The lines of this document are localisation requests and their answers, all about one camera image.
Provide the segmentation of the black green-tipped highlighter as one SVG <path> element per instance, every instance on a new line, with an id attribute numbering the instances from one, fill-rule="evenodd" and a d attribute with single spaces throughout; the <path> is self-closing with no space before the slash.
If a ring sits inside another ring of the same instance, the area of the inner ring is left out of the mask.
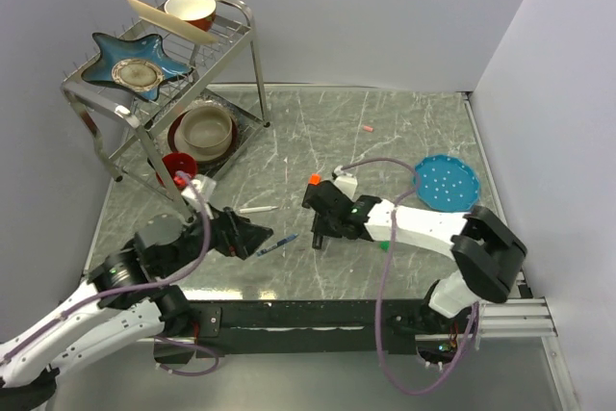
<path id="1" fill-rule="evenodd" d="M 323 246 L 324 235 L 322 233 L 321 227 L 315 225 L 312 229 L 313 238 L 312 238 L 312 248 L 315 250 L 321 250 Z"/>

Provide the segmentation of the orange highlighter cap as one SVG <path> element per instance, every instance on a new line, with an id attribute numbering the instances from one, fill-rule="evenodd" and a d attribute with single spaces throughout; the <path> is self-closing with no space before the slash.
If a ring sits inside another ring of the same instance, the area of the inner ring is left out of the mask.
<path id="1" fill-rule="evenodd" d="M 318 174 L 314 173 L 314 174 L 312 174 L 312 175 L 310 176 L 310 179 L 309 179 L 309 184 L 310 184 L 310 185 L 312 185 L 312 186 L 316 186 L 316 185 L 318 185 L 320 182 L 321 182 L 321 177 L 320 177 Z"/>

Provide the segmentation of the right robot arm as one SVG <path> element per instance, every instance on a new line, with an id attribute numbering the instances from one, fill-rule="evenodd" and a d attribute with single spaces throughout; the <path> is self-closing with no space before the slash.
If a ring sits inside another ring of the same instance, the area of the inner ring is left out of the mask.
<path id="1" fill-rule="evenodd" d="M 395 205 L 372 195 L 352 199 L 356 182 L 311 182 L 302 207 L 312 210 L 314 249 L 325 237 L 409 244 L 450 258 L 457 270 L 433 283 L 410 326 L 426 334 L 443 332 L 473 304 L 505 303 L 526 258 L 522 241 L 490 209 L 436 212 Z"/>

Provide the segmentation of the black orange-tipped highlighter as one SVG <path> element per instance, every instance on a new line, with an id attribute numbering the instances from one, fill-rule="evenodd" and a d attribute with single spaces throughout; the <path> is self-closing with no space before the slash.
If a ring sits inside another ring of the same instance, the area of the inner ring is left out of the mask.
<path id="1" fill-rule="evenodd" d="M 310 204 L 309 204 L 309 199 L 313 196 L 314 194 L 314 190 L 316 186 L 312 186 L 309 184 L 307 184 L 303 199 L 301 201 L 301 207 L 304 209 L 309 209 L 310 208 Z"/>

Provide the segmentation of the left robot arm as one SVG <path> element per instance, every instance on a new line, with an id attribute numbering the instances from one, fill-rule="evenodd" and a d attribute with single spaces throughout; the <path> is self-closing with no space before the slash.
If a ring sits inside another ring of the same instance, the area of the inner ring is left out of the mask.
<path id="1" fill-rule="evenodd" d="M 211 250 L 245 260 L 272 234 L 230 208 L 188 224 L 151 219 L 56 309 L 2 344 L 2 408 L 33 410 L 54 396 L 61 376 L 137 340 L 183 334 L 193 312 L 177 281 Z"/>

